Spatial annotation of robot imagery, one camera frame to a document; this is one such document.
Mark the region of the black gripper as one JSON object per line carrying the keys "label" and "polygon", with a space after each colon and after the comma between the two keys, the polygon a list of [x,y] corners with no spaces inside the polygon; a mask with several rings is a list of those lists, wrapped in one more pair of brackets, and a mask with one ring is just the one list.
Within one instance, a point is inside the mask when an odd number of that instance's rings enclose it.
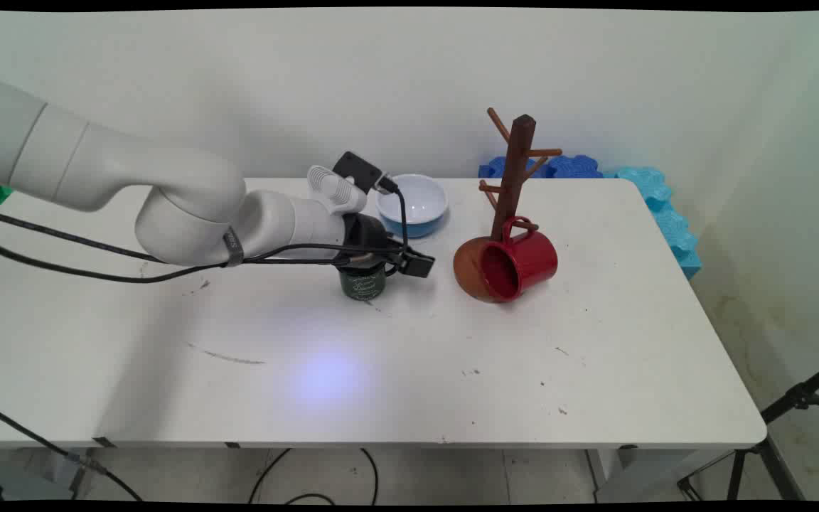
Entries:
{"label": "black gripper", "polygon": [[373,254],[368,250],[342,252],[343,258],[350,258],[350,262],[342,266],[342,269],[370,269],[383,265],[388,260],[400,260],[401,274],[422,279],[428,277],[436,259],[416,252],[407,244],[390,242],[389,233],[377,218],[361,213],[349,213],[345,214],[342,220],[345,227],[342,246],[385,250],[385,254]]}

